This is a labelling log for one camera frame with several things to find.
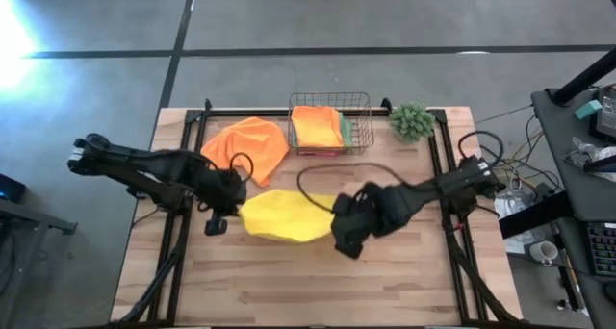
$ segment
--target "wooden table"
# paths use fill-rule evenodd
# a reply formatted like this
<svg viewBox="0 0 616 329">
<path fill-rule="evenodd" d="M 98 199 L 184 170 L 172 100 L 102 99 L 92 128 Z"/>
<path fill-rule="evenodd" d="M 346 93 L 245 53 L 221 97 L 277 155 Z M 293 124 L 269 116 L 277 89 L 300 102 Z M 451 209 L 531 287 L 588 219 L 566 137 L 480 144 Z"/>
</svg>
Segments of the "wooden table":
<svg viewBox="0 0 616 329">
<path fill-rule="evenodd" d="M 453 145 L 475 126 L 467 107 L 445 108 Z M 178 148 L 186 109 L 163 109 L 152 149 Z M 210 117 L 205 139 L 243 119 Z M 287 118 L 268 118 L 287 131 Z M 296 174 L 305 166 L 340 162 L 375 162 L 392 167 L 409 183 L 433 176 L 426 140 L 402 144 L 386 117 L 373 118 L 374 146 L 361 156 L 316 157 L 288 154 L 272 174 L 269 189 L 296 190 Z M 446 165 L 440 133 L 436 133 Z M 478 152 L 467 140 L 466 154 Z M 458 151 L 455 157 L 460 159 Z M 387 173 L 369 167 L 306 174 L 308 191 L 354 194 L 366 181 L 393 184 Z M 248 197 L 268 189 L 249 183 Z M 482 203 L 492 207 L 489 201 Z M 153 210 L 140 202 L 136 218 Z M 156 214 L 137 225 L 128 243 L 112 319 L 122 317 L 152 280 L 165 223 Z M 331 236 L 305 244 L 251 237 L 236 218 L 225 235 L 203 234 L 209 213 L 193 210 L 176 324 L 210 325 L 425 325 L 459 324 L 445 236 L 438 203 L 426 205 L 409 224 L 382 239 L 369 239 L 358 261 L 334 249 Z M 497 218 L 481 210 L 470 216 L 479 273 L 514 316 L 521 310 Z M 165 314 L 163 291 L 160 316 Z M 471 314 L 472 288 L 465 279 Z"/>
</svg>

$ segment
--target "yellow cloth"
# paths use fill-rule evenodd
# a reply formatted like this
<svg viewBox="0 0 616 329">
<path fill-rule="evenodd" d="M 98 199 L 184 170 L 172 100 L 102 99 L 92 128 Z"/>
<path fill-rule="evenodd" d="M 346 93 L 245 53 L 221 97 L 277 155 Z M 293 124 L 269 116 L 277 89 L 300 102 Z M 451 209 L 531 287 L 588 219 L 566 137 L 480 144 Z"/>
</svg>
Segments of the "yellow cloth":
<svg viewBox="0 0 616 329">
<path fill-rule="evenodd" d="M 331 208 L 334 195 L 312 194 L 316 201 Z M 249 234 L 275 240 L 307 242 L 331 232 L 334 215 L 316 207 L 300 192 L 270 190 L 248 199 L 240 217 Z"/>
<path fill-rule="evenodd" d="M 340 114 L 331 107 L 293 108 L 291 121 L 297 133 L 299 146 L 342 147 Z"/>
<path fill-rule="evenodd" d="M 233 155 L 239 152 L 252 159 L 252 179 L 264 187 L 270 184 L 268 177 L 289 152 L 289 145 L 278 125 L 250 117 L 226 127 L 201 148 L 201 154 L 222 169 L 228 168 Z M 236 157 L 233 166 L 250 171 L 250 162 L 243 156 Z"/>
</svg>

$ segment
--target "mug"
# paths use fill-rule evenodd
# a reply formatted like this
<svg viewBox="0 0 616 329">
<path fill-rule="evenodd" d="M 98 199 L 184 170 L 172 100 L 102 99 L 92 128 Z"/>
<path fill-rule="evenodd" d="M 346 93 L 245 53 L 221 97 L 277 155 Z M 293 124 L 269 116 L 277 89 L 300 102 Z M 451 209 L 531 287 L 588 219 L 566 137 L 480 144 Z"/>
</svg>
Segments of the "mug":
<svg viewBox="0 0 616 329">
<path fill-rule="evenodd" d="M 541 241 L 530 247 L 530 257 L 544 266 L 551 266 L 552 260 L 558 257 L 558 248 L 549 241 Z"/>
</svg>

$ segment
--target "green succulent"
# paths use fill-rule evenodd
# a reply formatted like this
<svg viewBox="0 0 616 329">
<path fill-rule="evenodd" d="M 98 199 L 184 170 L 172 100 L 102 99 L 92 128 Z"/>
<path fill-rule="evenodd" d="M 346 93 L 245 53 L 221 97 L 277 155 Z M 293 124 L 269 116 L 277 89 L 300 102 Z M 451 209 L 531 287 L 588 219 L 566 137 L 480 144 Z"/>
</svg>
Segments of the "green succulent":
<svg viewBox="0 0 616 329">
<path fill-rule="evenodd" d="M 390 114 L 392 127 L 408 142 L 417 142 L 434 135 L 434 115 L 420 103 L 402 104 Z"/>
</svg>

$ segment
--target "folded orange towel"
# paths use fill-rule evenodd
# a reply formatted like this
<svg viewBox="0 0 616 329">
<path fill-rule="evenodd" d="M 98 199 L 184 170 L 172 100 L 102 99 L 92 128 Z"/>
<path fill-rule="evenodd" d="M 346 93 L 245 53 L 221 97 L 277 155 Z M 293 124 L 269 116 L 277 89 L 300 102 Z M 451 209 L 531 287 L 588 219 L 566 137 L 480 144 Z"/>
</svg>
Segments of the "folded orange towel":
<svg viewBox="0 0 616 329">
<path fill-rule="evenodd" d="M 223 169 L 229 167 L 231 158 L 238 152 L 244 152 L 252 159 L 252 179 L 264 187 L 270 184 L 268 177 L 289 152 L 289 145 L 278 125 L 259 117 L 250 117 L 226 127 L 201 148 L 203 156 Z M 250 171 L 250 162 L 246 157 L 236 157 L 233 166 Z"/>
<path fill-rule="evenodd" d="M 297 133 L 299 146 L 342 147 L 340 114 L 331 107 L 293 108 L 291 121 Z"/>
</svg>

